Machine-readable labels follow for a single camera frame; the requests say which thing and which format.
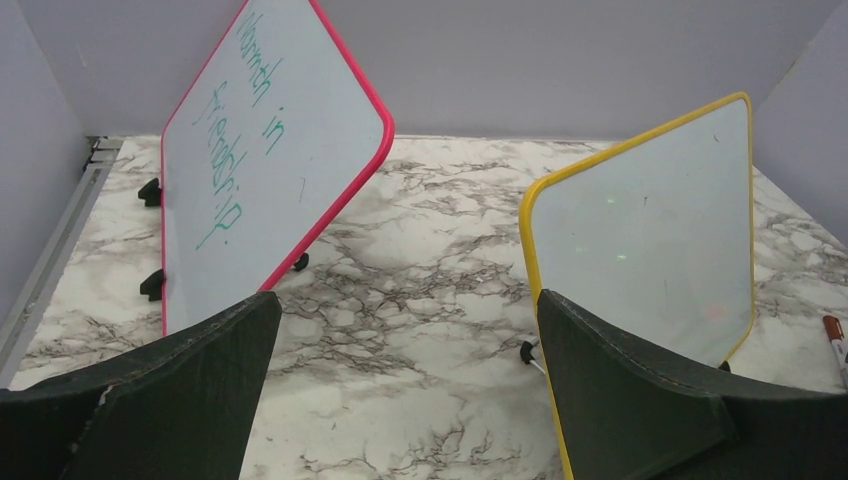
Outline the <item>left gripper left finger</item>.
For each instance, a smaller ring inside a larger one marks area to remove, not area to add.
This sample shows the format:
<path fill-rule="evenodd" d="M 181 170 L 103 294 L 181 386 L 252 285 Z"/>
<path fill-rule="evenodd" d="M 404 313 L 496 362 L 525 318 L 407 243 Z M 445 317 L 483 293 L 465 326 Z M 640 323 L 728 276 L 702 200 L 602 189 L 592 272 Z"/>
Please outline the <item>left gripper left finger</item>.
<path fill-rule="evenodd" d="M 184 330 L 1 393 L 5 479 L 235 479 L 281 305 L 257 293 Z"/>

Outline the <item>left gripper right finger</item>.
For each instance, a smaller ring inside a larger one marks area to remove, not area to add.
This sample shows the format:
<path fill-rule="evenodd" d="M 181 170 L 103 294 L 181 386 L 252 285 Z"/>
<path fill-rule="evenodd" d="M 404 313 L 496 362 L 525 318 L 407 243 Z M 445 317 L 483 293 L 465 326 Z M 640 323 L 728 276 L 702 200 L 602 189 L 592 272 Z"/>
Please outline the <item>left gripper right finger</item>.
<path fill-rule="evenodd" d="M 562 295 L 537 301 L 575 479 L 843 479 L 847 398 L 710 367 Z"/>

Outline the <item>yellow framed whiteboard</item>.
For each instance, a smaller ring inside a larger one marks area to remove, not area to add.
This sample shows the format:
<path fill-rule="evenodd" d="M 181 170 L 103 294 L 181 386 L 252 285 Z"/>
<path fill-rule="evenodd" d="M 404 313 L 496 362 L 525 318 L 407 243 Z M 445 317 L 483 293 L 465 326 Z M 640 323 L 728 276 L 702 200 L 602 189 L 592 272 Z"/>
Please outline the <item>yellow framed whiteboard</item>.
<path fill-rule="evenodd" d="M 729 359 L 755 316 L 752 135 L 738 92 L 535 181 L 519 229 L 536 322 L 550 290 L 690 360 Z"/>

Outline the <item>white dry erase marker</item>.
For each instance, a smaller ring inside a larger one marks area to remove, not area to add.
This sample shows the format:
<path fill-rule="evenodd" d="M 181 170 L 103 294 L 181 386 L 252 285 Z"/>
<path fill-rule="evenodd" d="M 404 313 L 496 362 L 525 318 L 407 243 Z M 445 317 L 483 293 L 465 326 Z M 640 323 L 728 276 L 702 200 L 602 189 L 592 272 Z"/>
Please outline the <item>white dry erase marker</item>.
<path fill-rule="evenodd" d="M 837 317 L 824 315 L 822 317 L 822 321 L 828 341 L 836 357 L 842 383 L 844 386 L 847 386 L 847 337 L 845 336 L 840 320 Z"/>

